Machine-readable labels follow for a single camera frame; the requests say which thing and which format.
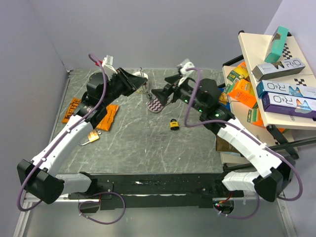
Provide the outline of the yellow padlock black shackle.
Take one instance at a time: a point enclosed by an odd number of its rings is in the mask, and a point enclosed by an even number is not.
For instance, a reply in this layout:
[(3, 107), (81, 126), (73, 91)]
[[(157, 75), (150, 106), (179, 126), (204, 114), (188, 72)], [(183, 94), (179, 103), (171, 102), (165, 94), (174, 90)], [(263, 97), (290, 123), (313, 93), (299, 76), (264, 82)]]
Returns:
[(170, 129), (171, 130), (179, 130), (180, 129), (178, 121), (174, 118), (170, 120)]

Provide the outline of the small brass padlock with keys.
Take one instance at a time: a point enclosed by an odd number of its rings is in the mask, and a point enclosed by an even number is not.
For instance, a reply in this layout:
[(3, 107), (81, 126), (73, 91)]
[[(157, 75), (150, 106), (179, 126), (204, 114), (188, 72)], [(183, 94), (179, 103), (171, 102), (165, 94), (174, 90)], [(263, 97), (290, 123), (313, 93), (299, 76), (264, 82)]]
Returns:
[(143, 71), (143, 69), (140, 67), (139, 70), (137, 72), (135, 72), (136, 76), (140, 76), (143, 78), (146, 78), (147, 81), (145, 84), (143, 84), (137, 91), (136, 93), (138, 94), (145, 94), (146, 97), (148, 98), (149, 101), (152, 101), (153, 96), (151, 94), (151, 92), (149, 91), (149, 77), (148, 75)]

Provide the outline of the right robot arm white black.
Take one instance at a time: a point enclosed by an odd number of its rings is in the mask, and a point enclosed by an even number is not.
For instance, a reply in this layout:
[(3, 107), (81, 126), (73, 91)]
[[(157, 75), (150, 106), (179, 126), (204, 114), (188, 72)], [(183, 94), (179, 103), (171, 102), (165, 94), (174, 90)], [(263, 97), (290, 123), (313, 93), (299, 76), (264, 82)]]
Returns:
[(294, 160), (286, 160), (252, 135), (220, 102), (221, 90), (213, 79), (202, 79), (197, 88), (179, 76), (165, 78), (162, 89), (152, 89), (154, 98), (162, 105), (172, 96), (187, 103), (200, 113), (201, 123), (215, 135), (236, 148), (255, 168), (252, 172), (225, 171), (219, 176), (216, 193), (222, 197), (232, 191), (256, 192), (262, 199), (273, 202), (293, 177)]

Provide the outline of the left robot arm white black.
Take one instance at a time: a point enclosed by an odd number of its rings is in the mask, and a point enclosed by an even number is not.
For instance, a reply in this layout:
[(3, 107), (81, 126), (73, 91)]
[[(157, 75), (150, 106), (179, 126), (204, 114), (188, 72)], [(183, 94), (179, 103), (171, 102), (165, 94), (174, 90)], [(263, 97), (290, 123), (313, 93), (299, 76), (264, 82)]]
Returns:
[(80, 104), (51, 143), (31, 161), (22, 160), (17, 171), (24, 190), (46, 204), (63, 194), (81, 193), (93, 198), (98, 179), (86, 172), (60, 175), (59, 170), (72, 150), (92, 132), (107, 114), (107, 106), (120, 96), (129, 96), (148, 80), (118, 68), (109, 79), (103, 73), (90, 76)]

